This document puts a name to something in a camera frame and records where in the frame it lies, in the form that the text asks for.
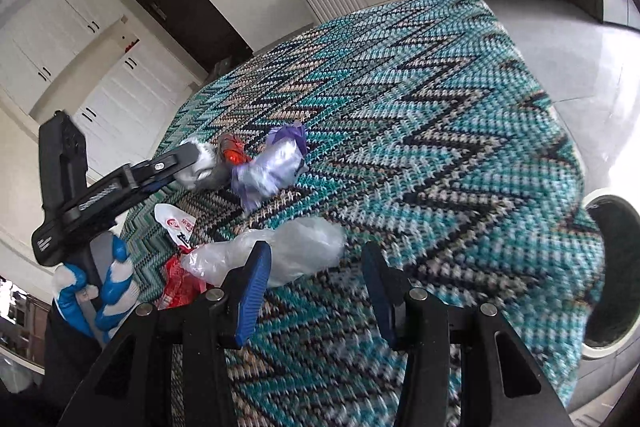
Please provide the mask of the blue white gloved left hand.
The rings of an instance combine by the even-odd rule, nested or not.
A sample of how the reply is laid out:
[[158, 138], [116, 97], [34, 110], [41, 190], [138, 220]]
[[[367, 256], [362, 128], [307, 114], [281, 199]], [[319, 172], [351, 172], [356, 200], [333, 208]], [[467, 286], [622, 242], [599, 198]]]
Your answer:
[[53, 302], [67, 325], [104, 347], [139, 303], [134, 264], [125, 242], [105, 232], [90, 243], [99, 283], [89, 281], [77, 262], [59, 265], [53, 275]]

